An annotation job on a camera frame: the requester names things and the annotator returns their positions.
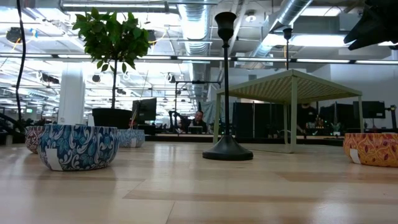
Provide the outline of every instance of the round base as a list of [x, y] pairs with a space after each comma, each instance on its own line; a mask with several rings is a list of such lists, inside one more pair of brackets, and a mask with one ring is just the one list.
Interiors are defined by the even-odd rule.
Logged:
[[240, 146], [232, 136], [223, 136], [211, 149], [204, 151], [202, 156], [221, 161], [247, 161], [253, 159], [253, 152]]

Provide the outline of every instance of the black candlestick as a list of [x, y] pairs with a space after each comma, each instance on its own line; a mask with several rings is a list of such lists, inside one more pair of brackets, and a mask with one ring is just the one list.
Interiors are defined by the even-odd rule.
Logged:
[[225, 134], [211, 149], [203, 152], [202, 156], [205, 159], [222, 161], [246, 161], [253, 159], [253, 153], [240, 146], [229, 135], [228, 41], [234, 34], [233, 26], [235, 19], [236, 15], [232, 12], [222, 12], [215, 17], [218, 24], [218, 35], [224, 41]]

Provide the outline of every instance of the orange patterned pot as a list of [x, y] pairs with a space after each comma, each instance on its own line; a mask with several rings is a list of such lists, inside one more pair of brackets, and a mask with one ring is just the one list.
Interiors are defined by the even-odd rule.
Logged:
[[398, 134], [346, 134], [343, 148], [355, 163], [398, 167]]

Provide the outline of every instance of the potted tree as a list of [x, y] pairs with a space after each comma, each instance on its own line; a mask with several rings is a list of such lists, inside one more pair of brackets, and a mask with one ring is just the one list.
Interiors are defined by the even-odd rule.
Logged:
[[98, 61], [97, 68], [102, 72], [113, 72], [112, 107], [93, 109], [95, 125], [127, 129], [131, 111], [115, 108], [118, 63], [122, 63], [123, 73], [126, 64], [135, 69], [135, 59], [148, 53], [148, 32], [138, 25], [131, 12], [122, 23], [117, 20], [117, 12], [100, 14], [94, 7], [91, 14], [77, 14], [76, 18], [73, 30], [80, 29], [78, 35], [86, 42], [85, 53], [91, 55], [93, 62]]

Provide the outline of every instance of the person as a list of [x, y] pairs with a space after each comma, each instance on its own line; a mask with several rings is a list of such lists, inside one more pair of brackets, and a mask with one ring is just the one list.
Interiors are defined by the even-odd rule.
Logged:
[[317, 118], [317, 110], [310, 106], [309, 103], [303, 103], [297, 108], [297, 129], [306, 134], [306, 125], [308, 122], [315, 122]]
[[206, 123], [202, 120], [203, 119], [203, 112], [202, 111], [197, 111], [195, 113], [195, 119], [191, 121], [190, 126], [201, 126], [202, 127], [202, 132], [207, 133], [207, 125]]

